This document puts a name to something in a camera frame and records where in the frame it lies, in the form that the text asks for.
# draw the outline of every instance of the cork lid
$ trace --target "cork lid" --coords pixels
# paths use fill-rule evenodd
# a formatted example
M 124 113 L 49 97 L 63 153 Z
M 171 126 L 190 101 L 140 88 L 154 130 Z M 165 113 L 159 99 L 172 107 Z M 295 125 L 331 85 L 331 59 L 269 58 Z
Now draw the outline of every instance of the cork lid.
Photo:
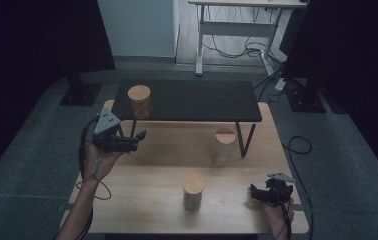
M 216 132 L 216 138 L 223 144 L 233 143 L 236 139 L 235 133 L 228 128 L 220 128 Z
M 151 89 L 144 85 L 136 85 L 129 89 L 127 95 L 132 100 L 140 101 L 147 99 L 151 95 Z
M 204 177 L 198 173 L 189 173 L 182 182 L 183 190 L 189 194 L 198 194 L 205 188 Z

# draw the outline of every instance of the wooden container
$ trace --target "wooden container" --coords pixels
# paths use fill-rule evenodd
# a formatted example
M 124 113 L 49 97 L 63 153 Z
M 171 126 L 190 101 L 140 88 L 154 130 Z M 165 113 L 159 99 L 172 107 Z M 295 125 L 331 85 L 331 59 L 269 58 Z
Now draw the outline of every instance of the wooden container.
M 189 173 L 182 182 L 183 205 L 188 211 L 197 211 L 201 207 L 202 191 L 205 188 L 204 177 L 198 173 Z
M 151 89 L 137 85 L 129 89 L 127 95 L 132 101 L 133 114 L 136 119 L 147 119 L 152 113 Z
M 225 167 L 232 155 L 232 146 L 235 142 L 235 133 L 228 128 L 220 128 L 216 132 L 216 145 L 212 162 L 217 167 Z

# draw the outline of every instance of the black stand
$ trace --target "black stand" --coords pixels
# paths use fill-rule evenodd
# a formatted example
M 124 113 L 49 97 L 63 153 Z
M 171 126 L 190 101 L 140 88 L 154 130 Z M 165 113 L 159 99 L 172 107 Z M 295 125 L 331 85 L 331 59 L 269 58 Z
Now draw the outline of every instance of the black stand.
M 84 84 L 78 73 L 68 74 L 70 88 L 61 100 L 61 106 L 93 107 L 102 88 L 100 84 Z
M 326 109 L 317 96 L 319 84 L 315 81 L 307 80 L 306 86 L 289 80 L 286 84 L 285 92 L 294 112 L 326 113 Z

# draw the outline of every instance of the wrist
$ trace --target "wrist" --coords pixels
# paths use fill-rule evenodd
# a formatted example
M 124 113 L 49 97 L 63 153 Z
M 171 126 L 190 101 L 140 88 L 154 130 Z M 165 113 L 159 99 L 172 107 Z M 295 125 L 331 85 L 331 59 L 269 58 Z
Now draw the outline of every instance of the wrist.
M 91 175 L 83 181 L 82 188 L 97 188 L 100 182 L 95 175 Z

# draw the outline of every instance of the table surface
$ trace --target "table surface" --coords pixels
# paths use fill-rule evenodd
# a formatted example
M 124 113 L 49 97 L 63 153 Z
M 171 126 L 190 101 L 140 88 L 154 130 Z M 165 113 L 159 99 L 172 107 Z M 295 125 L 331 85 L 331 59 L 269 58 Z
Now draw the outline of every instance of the table surface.
M 113 101 L 107 101 L 111 108 Z M 267 104 L 259 103 L 263 121 L 257 124 L 250 151 L 238 154 L 237 144 L 227 167 L 214 167 L 210 161 L 215 132 L 235 124 L 226 122 L 151 122 L 138 123 L 147 129 L 146 139 L 136 152 L 122 156 L 104 183 L 112 192 L 110 200 L 96 199 L 90 232 L 94 233 L 268 233 L 269 228 L 259 202 L 249 194 L 250 184 L 265 188 L 267 174 L 291 172 Z M 122 122 L 125 134 L 131 121 Z M 251 124 L 242 123 L 247 135 Z M 182 181 L 189 173 L 205 179 L 201 208 L 189 212 L 183 206 Z M 70 202 L 78 190 L 74 189 Z M 100 186 L 97 196 L 108 196 Z M 296 188 L 292 194 L 300 204 Z M 303 211 L 295 211 L 293 233 L 308 231 Z
M 251 81 L 122 79 L 112 113 L 134 119 L 127 92 L 136 85 L 151 90 L 148 120 L 260 122 Z
M 240 7 L 305 8 L 299 0 L 189 0 L 190 4 Z

